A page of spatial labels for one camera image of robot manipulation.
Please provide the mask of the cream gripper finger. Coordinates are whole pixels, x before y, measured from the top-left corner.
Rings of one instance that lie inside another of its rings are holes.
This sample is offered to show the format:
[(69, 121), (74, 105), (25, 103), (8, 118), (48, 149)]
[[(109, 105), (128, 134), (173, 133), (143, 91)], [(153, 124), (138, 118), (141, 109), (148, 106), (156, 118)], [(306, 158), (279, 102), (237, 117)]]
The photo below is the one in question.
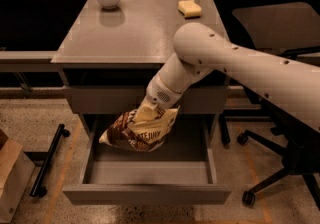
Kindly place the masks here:
[(159, 116), (159, 110), (160, 108), (157, 104), (144, 99), (137, 109), (137, 112), (134, 116), (134, 122), (139, 123), (153, 121)]

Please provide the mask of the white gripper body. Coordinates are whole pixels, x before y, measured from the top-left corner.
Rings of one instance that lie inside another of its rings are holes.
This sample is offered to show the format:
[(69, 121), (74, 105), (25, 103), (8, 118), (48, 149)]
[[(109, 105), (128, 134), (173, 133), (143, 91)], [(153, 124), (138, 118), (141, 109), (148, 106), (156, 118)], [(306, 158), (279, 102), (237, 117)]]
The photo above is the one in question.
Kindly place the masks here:
[(169, 109), (181, 98), (181, 96), (181, 93), (176, 93), (169, 89), (161, 81), (160, 76), (156, 75), (147, 86), (145, 100), (162, 109)]

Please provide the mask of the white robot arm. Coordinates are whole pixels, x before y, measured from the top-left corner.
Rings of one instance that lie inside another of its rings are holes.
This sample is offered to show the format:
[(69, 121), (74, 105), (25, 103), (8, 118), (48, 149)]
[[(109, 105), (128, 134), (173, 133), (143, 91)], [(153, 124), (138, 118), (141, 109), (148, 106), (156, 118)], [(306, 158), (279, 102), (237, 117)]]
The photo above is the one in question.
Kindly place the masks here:
[(314, 130), (320, 128), (320, 68), (231, 43), (200, 23), (180, 27), (174, 53), (147, 87), (135, 120), (151, 121), (218, 70)]

